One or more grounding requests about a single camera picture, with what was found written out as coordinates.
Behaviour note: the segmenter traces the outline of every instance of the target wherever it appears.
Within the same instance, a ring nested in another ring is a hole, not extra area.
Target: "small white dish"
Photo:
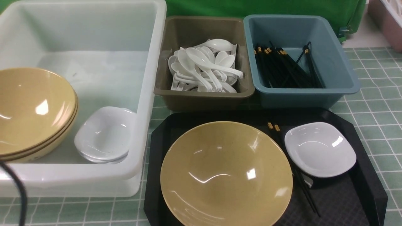
[[[293,162],[314,177],[335,177],[356,163],[356,153],[334,126],[314,122],[289,130],[285,146]]]
[[[128,154],[135,118],[136,114],[125,108],[100,108],[81,126],[74,144],[91,162],[115,163]]]

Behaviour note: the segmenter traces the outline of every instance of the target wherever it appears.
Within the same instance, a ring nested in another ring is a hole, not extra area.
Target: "green tiled table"
[[[342,98],[331,110],[355,125],[388,193],[385,226],[402,226],[402,54],[389,48],[345,51],[359,76],[362,89]],[[259,109],[258,102],[256,95],[240,108]],[[170,114],[162,98],[155,97],[149,132]],[[141,189],[135,196],[30,198],[27,225],[148,226],[142,210],[148,157],[149,143]],[[0,198],[0,226],[15,226],[18,217],[19,200]]]

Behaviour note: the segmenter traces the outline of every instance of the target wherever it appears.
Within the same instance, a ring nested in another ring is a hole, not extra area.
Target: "black tray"
[[[322,215],[321,218],[312,212],[301,189],[296,185],[288,208],[275,226],[384,225],[388,196],[353,125],[324,109],[278,109],[176,113],[166,118],[151,136],[144,201],[144,211],[151,226],[183,226],[167,208],[162,196],[160,189],[162,161],[179,136],[195,126],[212,121],[241,122],[254,126],[268,135],[268,121],[278,123],[283,133],[311,122],[322,121],[332,124],[355,150],[357,163],[348,173],[330,179],[330,186],[319,186],[310,190]]]

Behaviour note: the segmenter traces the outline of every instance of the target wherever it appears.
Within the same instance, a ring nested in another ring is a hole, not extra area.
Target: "green cloth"
[[[0,0],[0,12],[17,0]],[[166,0],[168,16],[230,16],[250,14],[318,15],[329,21],[335,33],[359,27],[366,0]]]

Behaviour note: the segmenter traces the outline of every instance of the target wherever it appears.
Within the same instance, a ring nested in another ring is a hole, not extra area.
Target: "pink container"
[[[370,0],[368,13],[396,52],[402,52],[401,0]]]

